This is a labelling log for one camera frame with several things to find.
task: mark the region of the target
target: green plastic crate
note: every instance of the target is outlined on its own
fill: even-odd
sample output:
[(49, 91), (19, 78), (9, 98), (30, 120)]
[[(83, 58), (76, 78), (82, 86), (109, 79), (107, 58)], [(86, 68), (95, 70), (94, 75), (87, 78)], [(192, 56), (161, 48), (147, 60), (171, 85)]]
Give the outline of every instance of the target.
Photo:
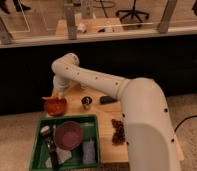
[(95, 160), (93, 164), (83, 164), (82, 162), (82, 144), (76, 149), (72, 150), (72, 158), (60, 165), (59, 170), (69, 169), (81, 169), (99, 167), (100, 165), (100, 145), (99, 145), (99, 133), (98, 133), (98, 121), (96, 115), (76, 115), (76, 116), (64, 116), (60, 118), (42, 119), (39, 121), (38, 128), (36, 130), (35, 143), (32, 151), (32, 158), (30, 161), (30, 171), (52, 171), (52, 168), (46, 168), (45, 161), (49, 157), (49, 153), (39, 131), (45, 125), (56, 125), (65, 121), (78, 122), (83, 128), (84, 137), (83, 141), (94, 140), (95, 145)]

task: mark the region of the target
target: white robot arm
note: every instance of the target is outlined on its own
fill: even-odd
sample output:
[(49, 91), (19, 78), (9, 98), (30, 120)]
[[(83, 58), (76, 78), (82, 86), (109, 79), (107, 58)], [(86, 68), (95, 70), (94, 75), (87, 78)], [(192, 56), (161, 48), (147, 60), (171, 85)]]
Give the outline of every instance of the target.
[(126, 79), (78, 65), (79, 59), (73, 53), (55, 60), (54, 89), (64, 92), (69, 80), (74, 80), (121, 102), (130, 170), (180, 171), (174, 131), (161, 88), (151, 79)]

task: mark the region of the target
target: table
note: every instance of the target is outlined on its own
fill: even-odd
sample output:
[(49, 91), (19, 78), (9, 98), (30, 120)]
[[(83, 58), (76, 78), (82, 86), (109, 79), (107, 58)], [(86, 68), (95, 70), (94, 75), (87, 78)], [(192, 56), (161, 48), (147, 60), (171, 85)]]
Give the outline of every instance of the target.
[[(119, 18), (96, 18), (96, 19), (76, 19), (76, 26), (80, 23), (85, 24), (86, 33), (98, 33), (99, 30), (103, 29), (107, 25), (111, 25), (114, 32), (123, 32), (124, 29)], [(67, 35), (67, 24), (66, 20), (59, 20), (56, 28), (56, 35), (65, 36)]]
[[(78, 83), (72, 84), (65, 98), (68, 101), (67, 115), (96, 114), (98, 119), (101, 163), (127, 163), (128, 153), (126, 143), (123, 145), (113, 145), (112, 136), (115, 132), (112, 126), (112, 119), (122, 120), (121, 107), (119, 102), (101, 105), (99, 98), (103, 96), (100, 91), (90, 87), (81, 86)], [(88, 110), (82, 106), (81, 99), (90, 96), (93, 101)], [(175, 136), (177, 152), (180, 160), (184, 160), (184, 155), (180, 144)]]

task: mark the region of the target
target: cable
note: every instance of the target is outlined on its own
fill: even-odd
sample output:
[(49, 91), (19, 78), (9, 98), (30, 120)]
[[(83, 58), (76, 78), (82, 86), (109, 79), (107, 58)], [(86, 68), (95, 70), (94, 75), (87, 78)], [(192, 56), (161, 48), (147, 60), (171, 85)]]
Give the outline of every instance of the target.
[(192, 116), (188, 116), (186, 118), (184, 118), (174, 129), (174, 131), (176, 132), (178, 130), (178, 128), (186, 121), (192, 118), (197, 118), (197, 115), (192, 115)]
[(106, 18), (108, 18), (107, 11), (106, 11), (106, 9), (105, 9), (105, 7), (104, 7), (103, 0), (100, 0), (100, 3), (101, 3), (101, 7), (102, 7), (102, 9), (103, 9), (103, 11), (104, 11), (104, 16), (105, 16)]
[[(101, 3), (101, 1), (103, 2), (103, 4), (110, 4), (109, 6), (104, 6), (104, 8), (114, 8), (116, 6), (116, 3), (114, 1), (104, 1), (104, 0), (94, 0), (95, 2)], [(102, 6), (93, 6), (93, 8), (102, 8)]]

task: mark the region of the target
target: bowl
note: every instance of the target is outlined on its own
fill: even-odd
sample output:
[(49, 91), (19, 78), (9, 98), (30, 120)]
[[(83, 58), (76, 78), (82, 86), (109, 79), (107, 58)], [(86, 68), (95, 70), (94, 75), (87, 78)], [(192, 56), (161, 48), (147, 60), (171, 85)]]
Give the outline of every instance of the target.
[(59, 116), (65, 114), (67, 109), (67, 100), (65, 98), (47, 99), (44, 103), (44, 110), (51, 116)]
[(54, 133), (54, 142), (63, 150), (73, 150), (83, 141), (83, 129), (75, 121), (66, 121), (60, 124)]

